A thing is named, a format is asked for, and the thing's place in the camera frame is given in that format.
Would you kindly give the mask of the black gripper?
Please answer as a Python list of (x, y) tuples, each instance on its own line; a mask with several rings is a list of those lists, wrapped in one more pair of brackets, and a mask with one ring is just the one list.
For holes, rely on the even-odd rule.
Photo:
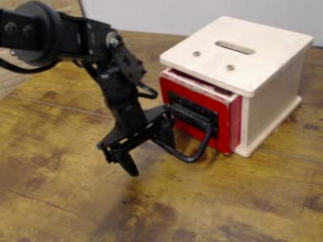
[(139, 170), (129, 152), (148, 140), (156, 139), (164, 147), (175, 148), (173, 118), (171, 105), (164, 104), (144, 110), (137, 99), (105, 100), (115, 118), (111, 132), (97, 144), (109, 162), (117, 163), (129, 176)]

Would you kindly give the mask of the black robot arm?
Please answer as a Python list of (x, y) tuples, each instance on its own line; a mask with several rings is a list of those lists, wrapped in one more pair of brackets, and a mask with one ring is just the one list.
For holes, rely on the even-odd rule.
[(139, 99), (155, 99), (157, 92), (141, 82), (147, 70), (128, 51), (117, 30), (32, 1), (13, 10), (0, 9), (0, 47), (32, 66), (21, 68), (0, 59), (0, 67), (15, 73), (40, 73), (63, 61), (85, 70), (101, 88), (115, 118), (113, 129), (97, 148), (108, 162), (137, 176), (129, 152), (155, 138), (173, 143), (171, 107), (141, 108)]

